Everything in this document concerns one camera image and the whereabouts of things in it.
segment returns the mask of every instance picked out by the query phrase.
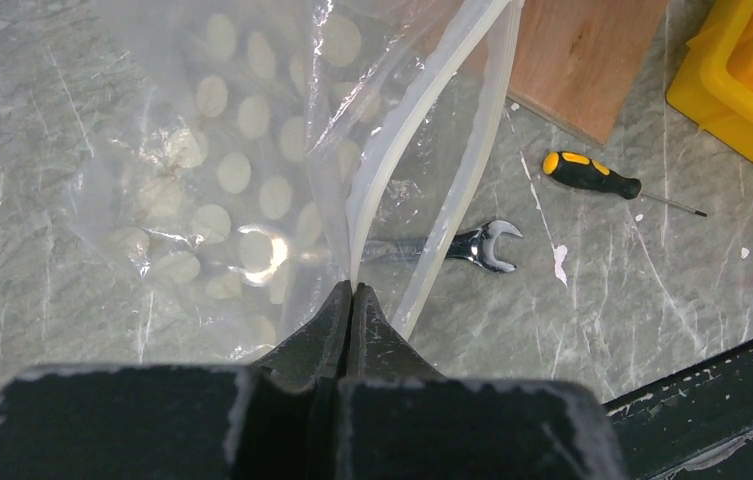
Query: white round tablet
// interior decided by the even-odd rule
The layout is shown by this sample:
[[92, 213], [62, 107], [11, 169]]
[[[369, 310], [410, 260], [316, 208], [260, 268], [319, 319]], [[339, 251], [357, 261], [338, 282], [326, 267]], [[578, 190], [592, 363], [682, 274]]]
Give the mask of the white round tablet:
[[267, 296], [273, 305], [285, 303], [285, 295], [288, 293], [288, 283], [291, 277], [291, 262], [284, 262], [279, 265], [270, 284], [267, 285]]
[[282, 125], [279, 133], [279, 150], [288, 161], [299, 163], [305, 158], [305, 119], [292, 117]]
[[361, 149], [358, 148], [358, 144], [352, 140], [345, 138], [338, 143], [338, 147], [335, 149], [338, 155], [338, 167], [341, 171], [341, 179], [347, 180], [356, 170], [358, 170], [361, 163]]
[[147, 215], [163, 217], [175, 215], [182, 204], [184, 193], [176, 177], [151, 178], [138, 192], [138, 200]]
[[255, 317], [252, 322], [252, 328], [255, 332], [255, 343], [259, 345], [275, 345], [276, 344], [276, 328], [264, 315]]
[[255, 140], [263, 137], [270, 127], [270, 107], [261, 95], [247, 97], [238, 108], [238, 128], [241, 133]]
[[223, 113], [229, 102], [229, 88], [220, 75], [209, 75], [196, 87], [196, 109], [208, 118]]
[[291, 82], [293, 82], [296, 91], [300, 95], [305, 96], [305, 64], [303, 63], [302, 55], [291, 57], [291, 63], [288, 65], [288, 73], [291, 76]]
[[241, 264], [251, 273], [263, 272], [270, 267], [273, 244], [270, 237], [261, 232], [247, 232], [238, 242]]
[[[353, 90], [358, 87], [353, 97]], [[352, 112], [356, 120], [369, 122], [379, 113], [382, 97], [379, 92], [368, 85], [357, 85], [355, 82], [344, 82], [332, 88], [333, 100], [339, 106]]]
[[208, 139], [202, 133], [194, 136], [189, 129], [183, 128], [170, 135], [166, 149], [171, 167], [194, 168], [202, 165], [208, 156]]
[[270, 220], [278, 220], [288, 213], [293, 197], [291, 184], [284, 177], [270, 177], [258, 193], [258, 207]]
[[323, 24], [323, 58], [336, 67], [346, 67], [361, 49], [361, 32], [349, 18], [332, 13]]
[[233, 152], [220, 160], [217, 167], [217, 181], [220, 188], [229, 193], [241, 193], [249, 185], [252, 167], [249, 159], [240, 152]]
[[249, 36], [246, 54], [249, 68], [258, 78], [271, 80], [276, 76], [276, 54], [264, 35], [253, 32]]
[[149, 235], [137, 227], [125, 227], [109, 235], [108, 244], [120, 255], [136, 262], [149, 250]]
[[322, 232], [320, 212], [317, 210], [317, 204], [311, 202], [303, 207], [297, 217], [296, 244], [301, 248], [308, 247], [320, 238]]
[[239, 298], [241, 296], [241, 276], [236, 272], [218, 275], [205, 284], [205, 294], [215, 300]]
[[208, 204], [200, 207], [191, 221], [197, 244], [220, 243], [232, 231], [232, 219], [220, 205]]
[[228, 16], [222, 13], [211, 15], [205, 27], [205, 41], [208, 46], [208, 55], [215, 60], [226, 61], [232, 58], [238, 46], [235, 25]]
[[184, 285], [199, 275], [199, 260], [189, 252], [171, 253], [155, 262], [149, 274], [157, 281]]

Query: yellow and black handle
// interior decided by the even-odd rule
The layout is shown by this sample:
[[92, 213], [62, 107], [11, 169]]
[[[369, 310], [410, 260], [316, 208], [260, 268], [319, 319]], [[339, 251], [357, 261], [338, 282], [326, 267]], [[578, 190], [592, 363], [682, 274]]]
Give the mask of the yellow and black handle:
[[641, 193], [641, 181], [573, 152], [551, 152], [544, 158], [544, 173], [567, 186], [601, 193], [614, 193], [631, 200]]

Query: plywood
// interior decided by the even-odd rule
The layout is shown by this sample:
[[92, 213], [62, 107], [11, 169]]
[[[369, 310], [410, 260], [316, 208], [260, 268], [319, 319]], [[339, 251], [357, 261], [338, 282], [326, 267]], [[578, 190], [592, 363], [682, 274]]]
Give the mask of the plywood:
[[604, 144], [668, 0], [526, 0], [509, 97]]

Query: white paint chip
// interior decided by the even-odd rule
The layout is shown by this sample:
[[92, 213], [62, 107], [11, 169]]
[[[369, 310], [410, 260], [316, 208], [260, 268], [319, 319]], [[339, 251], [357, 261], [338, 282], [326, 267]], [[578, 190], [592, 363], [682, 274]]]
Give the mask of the white paint chip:
[[553, 258], [556, 260], [556, 278], [561, 280], [561, 282], [564, 284], [564, 286], [567, 286], [567, 274], [564, 273], [564, 268], [562, 267], [562, 263], [564, 263], [564, 258], [567, 256], [567, 246], [566, 245], [559, 245], [558, 247], [553, 250]]

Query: yellow plastic bin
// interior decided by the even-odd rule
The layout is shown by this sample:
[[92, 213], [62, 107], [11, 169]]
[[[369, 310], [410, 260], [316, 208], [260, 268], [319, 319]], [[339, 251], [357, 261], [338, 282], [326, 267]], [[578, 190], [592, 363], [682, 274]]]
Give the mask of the yellow plastic bin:
[[667, 94], [668, 103], [753, 162], [753, 92], [726, 70], [753, 0], [717, 0]]

